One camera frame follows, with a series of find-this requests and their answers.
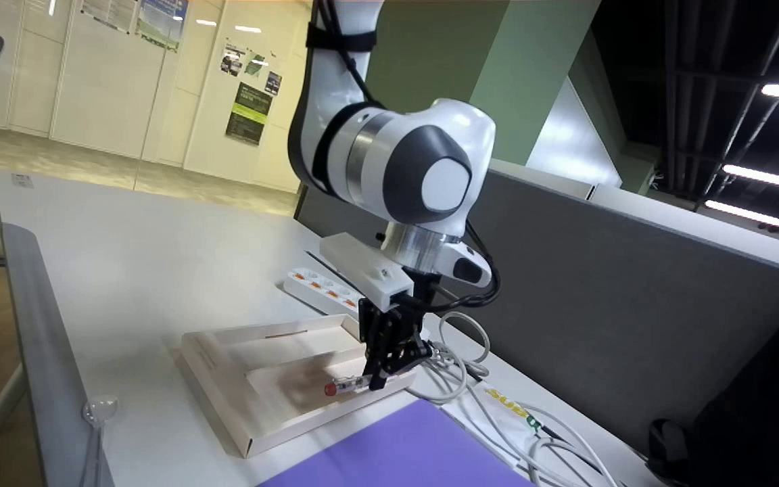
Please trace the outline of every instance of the white cable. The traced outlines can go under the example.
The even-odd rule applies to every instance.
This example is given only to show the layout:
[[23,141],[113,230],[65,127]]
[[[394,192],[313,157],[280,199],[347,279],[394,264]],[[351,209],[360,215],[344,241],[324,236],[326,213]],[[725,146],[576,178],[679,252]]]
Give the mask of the white cable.
[[585,462],[587,467],[591,467],[595,472],[599,472],[597,462],[591,462],[589,456],[585,456],[581,451],[576,451],[567,441],[552,439],[552,441],[548,441],[548,449],[552,449],[552,451],[562,449],[562,451],[572,455],[576,460],[581,460],[581,462]]
[[529,412],[539,414],[539,416],[545,416],[548,422],[553,422],[553,424],[559,424],[566,432],[570,432],[570,435],[581,443],[581,449],[597,462],[597,467],[599,467],[599,472],[606,477],[606,481],[608,481],[612,487],[616,487],[612,470],[606,467],[606,462],[599,460],[599,455],[585,441],[585,435],[581,435],[579,429],[572,429],[570,424],[566,424],[562,420],[556,420],[553,414],[548,414],[548,412],[543,412],[543,409],[539,409],[539,405],[529,405],[529,402],[518,402],[518,405],[529,409]]
[[441,371],[434,371],[434,366],[432,362],[426,362],[425,366],[425,374],[426,374],[426,379],[432,379],[432,385],[444,393],[444,395],[449,395],[452,393],[452,385],[449,385],[449,379],[441,374]]
[[460,375],[453,375],[453,379],[457,379],[457,386],[453,386],[452,393],[445,393],[445,395],[425,395],[425,393],[418,393],[418,389],[413,389],[413,386],[409,386],[409,393],[410,393],[413,398],[421,398],[421,399],[429,399],[429,402],[434,402],[434,405],[444,405],[444,402],[452,402],[452,399],[457,399],[457,398],[463,395],[463,389],[466,389],[466,362],[463,362],[452,349],[445,349],[445,347],[441,347],[441,344],[434,344],[434,355],[438,355],[438,357],[445,355],[445,357],[460,368]]
[[505,439],[505,432],[499,429],[499,424],[494,422],[494,416],[486,412],[486,405],[475,398],[472,386],[468,386],[472,402],[479,405],[479,412],[486,416],[486,422],[493,424],[493,429],[499,435],[499,441],[513,451],[517,462],[524,462],[524,470],[535,479],[535,477],[545,477],[556,485],[570,485],[562,477],[556,477],[553,470],[545,470],[540,466],[533,462],[529,455],[524,455],[512,439]]
[[479,422],[472,422],[472,416],[470,416],[470,412],[468,412],[468,405],[466,405],[463,398],[457,399],[457,405],[460,405],[463,416],[468,420],[468,424],[470,424],[484,441],[490,441],[490,443],[493,443],[494,449],[499,449],[505,456],[513,456],[513,460],[518,462],[517,451],[512,451],[507,445],[503,445],[499,441],[494,441],[486,429],[479,426]]
[[533,456],[529,456],[529,460],[535,460],[535,451],[539,451],[540,445],[543,445],[545,451],[552,451],[567,470],[572,470],[572,477],[581,479],[585,487],[591,487],[591,485],[581,477],[581,470],[572,467],[570,460],[566,460],[562,455],[553,451],[553,441],[533,443],[533,451],[529,451]]
[[470,313],[463,313],[463,311],[441,313],[438,339],[441,339],[444,347],[445,347],[444,328],[445,328],[449,318],[460,318],[460,321],[470,324],[479,333],[479,339],[480,339],[480,355],[475,359],[466,359],[466,362],[484,362],[490,357],[490,351],[493,351],[493,339],[480,328],[480,321],[475,321]]

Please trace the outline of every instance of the floor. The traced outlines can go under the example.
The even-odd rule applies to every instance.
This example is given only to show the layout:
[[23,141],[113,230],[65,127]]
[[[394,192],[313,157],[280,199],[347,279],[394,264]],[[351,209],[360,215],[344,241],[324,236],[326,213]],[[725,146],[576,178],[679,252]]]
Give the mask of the floor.
[[[295,195],[195,176],[179,167],[161,167],[113,153],[87,152],[65,144],[50,144],[44,137],[0,133],[0,173],[12,171],[92,182],[148,195],[218,202],[244,211],[292,213],[295,209]],[[0,267],[0,386],[7,382],[17,359],[18,347],[11,313],[7,275]],[[12,416],[7,416],[0,432],[0,487],[11,485],[12,487],[44,485],[27,399],[17,409]]]
[[180,167],[137,163],[0,130],[0,173],[44,173],[133,192],[203,199],[229,209],[292,213],[295,195],[233,183]]

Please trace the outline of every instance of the purple mat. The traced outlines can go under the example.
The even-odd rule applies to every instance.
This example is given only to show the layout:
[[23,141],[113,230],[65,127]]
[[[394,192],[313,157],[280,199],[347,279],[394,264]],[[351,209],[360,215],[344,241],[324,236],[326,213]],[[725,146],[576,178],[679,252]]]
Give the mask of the purple mat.
[[336,445],[280,470],[268,487],[529,487],[472,432],[429,402],[410,402]]

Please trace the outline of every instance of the robotic arm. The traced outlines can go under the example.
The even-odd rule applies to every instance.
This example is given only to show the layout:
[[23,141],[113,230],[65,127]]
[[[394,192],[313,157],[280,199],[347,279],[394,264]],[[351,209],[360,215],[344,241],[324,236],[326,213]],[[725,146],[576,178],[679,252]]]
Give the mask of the robotic arm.
[[390,221],[382,252],[348,236],[322,242],[365,295],[360,339],[370,389],[429,357],[418,328],[441,275],[493,282],[490,263],[463,236],[494,121],[457,100],[416,113],[382,107],[361,80],[378,10],[382,0],[313,0],[306,87],[288,130],[288,163],[306,183]]

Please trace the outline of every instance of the white table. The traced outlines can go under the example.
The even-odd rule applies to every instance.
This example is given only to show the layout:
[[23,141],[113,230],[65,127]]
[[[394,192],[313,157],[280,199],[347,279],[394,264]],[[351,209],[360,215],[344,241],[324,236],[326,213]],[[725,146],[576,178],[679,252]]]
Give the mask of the white table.
[[[92,395],[118,398],[99,467],[99,485],[118,487],[257,485],[410,402],[394,395],[252,460],[217,441],[176,344],[191,329],[313,316],[275,290],[288,267],[313,267],[317,236],[295,218],[6,173],[0,225],[48,485],[80,479]],[[612,432],[503,359],[490,368],[490,385],[579,426],[618,481],[660,485]]]

